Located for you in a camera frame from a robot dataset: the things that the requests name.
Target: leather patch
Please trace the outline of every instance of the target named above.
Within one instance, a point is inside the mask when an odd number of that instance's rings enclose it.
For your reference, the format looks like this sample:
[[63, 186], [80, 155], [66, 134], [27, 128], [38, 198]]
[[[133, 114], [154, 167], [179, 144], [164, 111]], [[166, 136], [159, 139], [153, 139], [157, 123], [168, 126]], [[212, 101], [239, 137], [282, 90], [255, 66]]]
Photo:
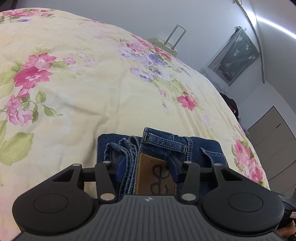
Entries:
[[140, 153], [136, 195], [175, 195], [176, 183], [165, 168], [166, 161]]

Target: denim fabric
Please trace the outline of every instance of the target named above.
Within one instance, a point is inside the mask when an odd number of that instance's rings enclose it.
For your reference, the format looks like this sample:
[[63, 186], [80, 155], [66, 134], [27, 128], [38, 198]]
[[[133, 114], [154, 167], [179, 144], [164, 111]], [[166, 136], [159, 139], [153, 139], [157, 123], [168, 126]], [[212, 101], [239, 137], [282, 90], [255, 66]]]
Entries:
[[[101, 135], [98, 138], [97, 161], [109, 160], [112, 148], [123, 153], [127, 160], [125, 175], [119, 188], [119, 196], [134, 193], [139, 153], [165, 161], [169, 155], [175, 155], [181, 162], [192, 161], [198, 163], [201, 167], [211, 167], [214, 163], [228, 166], [217, 141], [199, 137], [179, 137], [148, 127], [144, 129], [142, 138], [117, 134]], [[177, 184], [177, 195], [182, 187], [182, 183]], [[200, 197], [205, 196], [210, 190], [209, 183], [200, 183]]]

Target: yellow bedsheet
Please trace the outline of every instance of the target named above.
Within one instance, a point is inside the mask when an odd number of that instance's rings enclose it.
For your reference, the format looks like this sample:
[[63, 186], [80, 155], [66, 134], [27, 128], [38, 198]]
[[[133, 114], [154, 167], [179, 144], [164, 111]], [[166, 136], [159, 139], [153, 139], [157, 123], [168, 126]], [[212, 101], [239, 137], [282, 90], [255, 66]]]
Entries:
[[197, 71], [119, 27], [53, 9], [0, 13], [0, 240], [14, 200], [73, 163], [93, 167], [103, 133], [144, 127], [217, 140], [230, 168], [268, 188], [235, 116]]

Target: person's finger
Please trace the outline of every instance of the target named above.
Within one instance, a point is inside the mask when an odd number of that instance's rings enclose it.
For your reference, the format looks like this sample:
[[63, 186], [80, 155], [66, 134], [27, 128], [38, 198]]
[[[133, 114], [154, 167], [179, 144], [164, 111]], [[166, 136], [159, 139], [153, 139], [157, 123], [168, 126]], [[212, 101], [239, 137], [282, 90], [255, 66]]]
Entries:
[[281, 229], [277, 229], [276, 233], [282, 237], [289, 237], [296, 233], [296, 227], [294, 221], [289, 226], [283, 227]]

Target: cable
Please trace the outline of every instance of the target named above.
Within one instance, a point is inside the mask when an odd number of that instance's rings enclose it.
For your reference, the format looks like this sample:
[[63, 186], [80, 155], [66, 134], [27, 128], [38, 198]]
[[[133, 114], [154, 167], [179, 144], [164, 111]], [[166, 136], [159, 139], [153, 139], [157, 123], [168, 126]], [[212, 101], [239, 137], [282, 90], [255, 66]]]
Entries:
[[252, 30], [256, 36], [256, 40], [257, 40], [257, 43], [258, 43], [258, 46], [259, 46], [259, 53], [260, 53], [260, 58], [261, 58], [261, 72], [262, 72], [262, 81], [263, 81], [263, 84], [265, 84], [265, 75], [264, 75], [264, 68], [263, 68], [263, 56], [262, 56], [262, 49], [261, 49], [261, 44], [260, 44], [260, 41], [259, 41], [259, 38], [258, 38], [258, 35], [256, 33], [256, 30], [252, 24], [252, 21], [250, 20], [249, 16], [247, 15], [245, 9], [243, 8], [242, 6], [242, 0], [235, 0], [235, 2], [237, 3], [237, 5], [239, 5], [239, 7], [241, 8], [241, 10], [244, 12], [244, 14], [246, 15], [251, 27], [252, 27]]

